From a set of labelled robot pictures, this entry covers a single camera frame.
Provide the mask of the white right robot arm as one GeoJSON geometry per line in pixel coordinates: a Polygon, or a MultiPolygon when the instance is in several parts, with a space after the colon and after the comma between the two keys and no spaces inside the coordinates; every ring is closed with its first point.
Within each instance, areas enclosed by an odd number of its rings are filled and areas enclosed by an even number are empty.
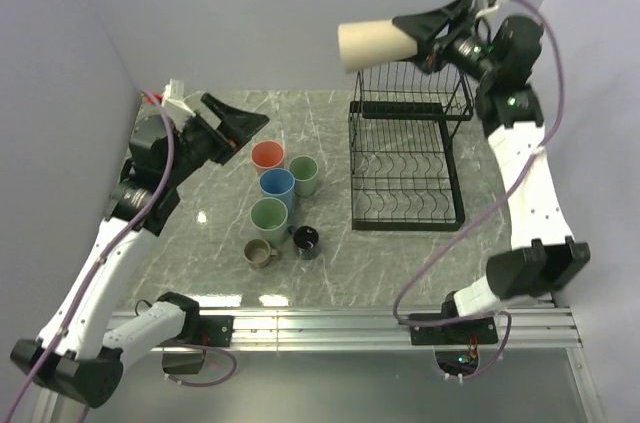
{"type": "Polygon", "coordinates": [[[555,31],[527,0],[457,0],[454,6],[431,13],[445,15],[450,26],[442,38],[428,26],[427,13],[396,17],[392,23],[416,41],[417,53],[409,59],[423,72],[451,63],[477,82],[476,111],[505,193],[425,261],[398,296],[405,297],[441,257],[502,207],[510,216],[510,248],[491,256],[478,280],[451,292],[438,318],[403,317],[398,302],[392,305],[392,315],[410,329],[440,327],[446,339],[458,343],[474,332],[476,319],[506,314],[515,302],[563,289],[589,262],[591,253],[566,222],[547,156],[566,103],[565,71],[555,31]],[[543,38],[551,46],[558,84],[552,124],[546,124],[530,81],[543,38]]]}

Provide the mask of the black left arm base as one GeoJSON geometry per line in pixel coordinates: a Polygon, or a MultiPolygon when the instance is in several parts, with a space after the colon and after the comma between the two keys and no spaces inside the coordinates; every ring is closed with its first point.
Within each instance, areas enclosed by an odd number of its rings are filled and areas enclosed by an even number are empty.
{"type": "Polygon", "coordinates": [[[229,348],[234,330],[234,317],[232,315],[201,316],[200,329],[204,345],[229,348]]]}

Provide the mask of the beige plastic tumbler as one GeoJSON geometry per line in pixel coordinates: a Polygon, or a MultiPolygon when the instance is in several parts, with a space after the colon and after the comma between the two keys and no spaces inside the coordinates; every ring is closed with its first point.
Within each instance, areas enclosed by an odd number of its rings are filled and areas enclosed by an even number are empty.
{"type": "Polygon", "coordinates": [[[346,74],[412,58],[418,53],[416,41],[391,20],[342,23],[337,28],[337,37],[346,74]]]}

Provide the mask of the small green plastic tumbler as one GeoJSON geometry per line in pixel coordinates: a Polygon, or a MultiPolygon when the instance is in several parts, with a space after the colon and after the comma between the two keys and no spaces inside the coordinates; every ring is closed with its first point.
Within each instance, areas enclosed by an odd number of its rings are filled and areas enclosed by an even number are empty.
{"type": "Polygon", "coordinates": [[[317,187],[318,164],[314,158],[300,155],[289,163],[289,172],[295,179],[294,192],[297,196],[311,196],[317,187]]]}

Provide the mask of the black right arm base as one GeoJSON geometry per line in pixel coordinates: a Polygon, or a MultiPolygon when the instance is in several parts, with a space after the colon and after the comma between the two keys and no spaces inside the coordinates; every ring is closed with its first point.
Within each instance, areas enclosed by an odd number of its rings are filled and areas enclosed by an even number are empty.
{"type": "Polygon", "coordinates": [[[410,326],[413,346],[455,346],[474,344],[496,344],[498,333],[494,318],[486,314],[483,318],[444,326],[410,326]]]}

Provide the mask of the blue plastic tumbler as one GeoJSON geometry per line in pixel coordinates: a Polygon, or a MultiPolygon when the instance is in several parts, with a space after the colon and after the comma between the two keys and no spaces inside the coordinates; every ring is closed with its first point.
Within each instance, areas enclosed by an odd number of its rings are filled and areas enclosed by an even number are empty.
{"type": "Polygon", "coordinates": [[[259,188],[264,197],[273,197],[283,202],[288,212],[293,210],[295,189],[293,174],[284,168],[272,168],[265,171],[259,178],[259,188]]]}

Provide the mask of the pink plastic tumbler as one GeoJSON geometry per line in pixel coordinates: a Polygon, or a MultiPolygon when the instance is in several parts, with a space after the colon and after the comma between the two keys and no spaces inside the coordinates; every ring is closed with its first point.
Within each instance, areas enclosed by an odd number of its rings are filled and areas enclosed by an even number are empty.
{"type": "Polygon", "coordinates": [[[250,158],[257,174],[262,175],[270,169],[284,167],[285,150],[279,142],[265,140],[253,146],[250,158]]]}

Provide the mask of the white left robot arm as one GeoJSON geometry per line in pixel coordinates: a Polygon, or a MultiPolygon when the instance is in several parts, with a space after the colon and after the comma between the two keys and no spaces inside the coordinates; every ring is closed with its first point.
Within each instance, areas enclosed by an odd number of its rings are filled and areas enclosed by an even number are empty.
{"type": "Polygon", "coordinates": [[[207,162],[226,164],[269,122],[208,93],[201,101],[217,126],[184,103],[147,98],[156,112],[134,126],[130,155],[80,274],[38,336],[18,340],[10,355],[29,383],[88,408],[106,403],[125,371],[154,347],[201,345],[198,302],[174,292],[118,328],[107,326],[124,285],[177,208],[179,186],[207,162]]]}

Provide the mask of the large green plastic tumbler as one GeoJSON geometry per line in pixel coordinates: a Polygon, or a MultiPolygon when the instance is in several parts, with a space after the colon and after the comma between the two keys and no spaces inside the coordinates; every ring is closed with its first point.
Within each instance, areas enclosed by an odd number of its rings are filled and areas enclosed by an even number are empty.
{"type": "Polygon", "coordinates": [[[288,208],[281,200],[261,198],[252,206],[250,219],[261,238],[272,246],[282,244],[287,238],[288,208]]]}

